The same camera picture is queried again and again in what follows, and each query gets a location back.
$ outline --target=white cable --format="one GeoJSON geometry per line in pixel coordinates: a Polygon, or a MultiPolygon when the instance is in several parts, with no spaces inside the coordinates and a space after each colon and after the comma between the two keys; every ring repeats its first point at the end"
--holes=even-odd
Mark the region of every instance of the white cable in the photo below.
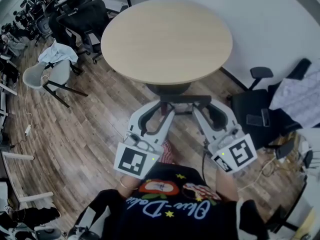
{"type": "Polygon", "coordinates": [[[26,107],[26,103],[27,103],[27,97],[28,97],[28,86],[26,87],[26,96],[25,96],[25,100],[24,100],[24,110],[25,110],[25,113],[27,114],[27,115],[31,115],[31,124],[30,124],[30,126],[32,126],[32,122],[34,121],[34,117],[33,117],[33,115],[32,115],[32,113],[28,113],[27,112],[27,107],[26,107]]]}
{"type": "Polygon", "coordinates": [[[270,165],[270,164],[273,162],[273,160],[275,160],[275,159],[276,159],[276,157],[272,158],[269,162],[267,162],[267,163],[265,164],[264,167],[262,167],[262,169],[261,169],[258,177],[255,179],[254,182],[252,182],[252,183],[250,183],[250,184],[248,184],[248,185],[246,185],[246,186],[244,186],[244,187],[242,187],[242,188],[239,188],[239,189],[238,189],[238,192],[240,192],[240,191],[242,191],[242,190],[244,190],[244,189],[246,189],[246,188],[254,185],[254,184],[259,180],[259,178],[260,178],[260,176],[262,175],[262,172],[264,171],[264,169],[267,168],[267,166],[270,165]]]}

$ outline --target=round table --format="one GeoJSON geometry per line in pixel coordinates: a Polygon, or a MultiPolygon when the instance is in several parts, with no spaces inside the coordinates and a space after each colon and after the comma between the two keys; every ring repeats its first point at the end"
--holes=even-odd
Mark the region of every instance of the round table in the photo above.
{"type": "Polygon", "coordinates": [[[117,15],[104,30],[102,54],[119,74],[156,94],[181,94],[218,70],[232,35],[214,12],[183,0],[149,0],[117,15]]]}

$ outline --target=yellow star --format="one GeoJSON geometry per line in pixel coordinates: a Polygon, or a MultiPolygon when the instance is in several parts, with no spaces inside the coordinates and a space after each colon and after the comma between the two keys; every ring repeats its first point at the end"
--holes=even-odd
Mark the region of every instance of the yellow star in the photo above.
{"type": "Polygon", "coordinates": [[[165,216],[167,216],[169,218],[174,217],[174,212],[168,210],[168,211],[165,212],[165,216]]]}
{"type": "Polygon", "coordinates": [[[184,175],[181,175],[180,173],[179,174],[176,174],[176,176],[180,179],[186,179],[186,177],[184,175]]]}

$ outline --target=wooden floor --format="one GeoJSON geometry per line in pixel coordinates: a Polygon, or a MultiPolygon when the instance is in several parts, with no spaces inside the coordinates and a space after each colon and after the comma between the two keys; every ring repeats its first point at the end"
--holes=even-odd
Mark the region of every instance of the wooden floor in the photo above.
{"type": "MultiPolygon", "coordinates": [[[[5,125],[5,132],[9,133],[13,144],[25,138],[25,130],[31,123],[31,117],[25,112],[27,87],[22,82],[22,75],[51,42],[49,39],[38,47],[31,42],[17,63],[21,73],[16,87],[18,96],[8,97],[10,116],[5,125]]],[[[55,223],[65,231],[99,191],[116,186],[120,175],[113,170],[113,163],[129,118],[143,104],[158,98],[144,84],[112,72],[103,57],[94,65],[87,55],[81,55],[78,66],[84,73],[81,76],[72,74],[68,85],[87,93],[88,97],[58,90],[57,94],[70,105],[67,109],[50,94],[29,89],[26,109],[33,114],[33,122],[30,136],[21,147],[24,154],[34,155],[35,160],[8,161],[14,185],[21,196],[46,191],[54,193],[52,200],[62,214],[55,223]]],[[[239,92],[242,92],[239,86],[217,71],[194,82],[186,94],[211,95],[213,99],[226,102],[227,95],[239,92]]],[[[154,128],[155,123],[151,121],[149,127],[154,128]]],[[[176,150],[175,160],[200,172],[204,138],[192,119],[187,116],[175,118],[168,138],[176,150]]],[[[13,152],[20,152],[18,146],[13,152]]],[[[235,175],[238,187],[254,181],[262,163],[271,157],[260,151],[257,161],[235,175]]],[[[209,160],[205,162],[205,175],[209,186],[214,188],[215,169],[209,160]]],[[[301,177],[287,168],[268,178],[262,176],[240,195],[254,199],[266,221],[279,205],[288,210],[301,188],[301,177]]],[[[48,204],[37,201],[28,204],[31,205],[41,208],[48,204]]]]}

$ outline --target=baseboard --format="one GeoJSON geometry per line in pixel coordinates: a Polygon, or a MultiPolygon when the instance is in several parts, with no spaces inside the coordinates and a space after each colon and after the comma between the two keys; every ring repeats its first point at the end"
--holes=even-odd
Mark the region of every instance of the baseboard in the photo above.
{"type": "Polygon", "coordinates": [[[240,88],[242,88],[244,91],[247,91],[248,88],[240,82],[233,74],[231,74],[229,71],[227,71],[225,68],[220,68],[221,72],[224,73],[227,77],[229,77],[232,81],[234,81],[240,88]]]}

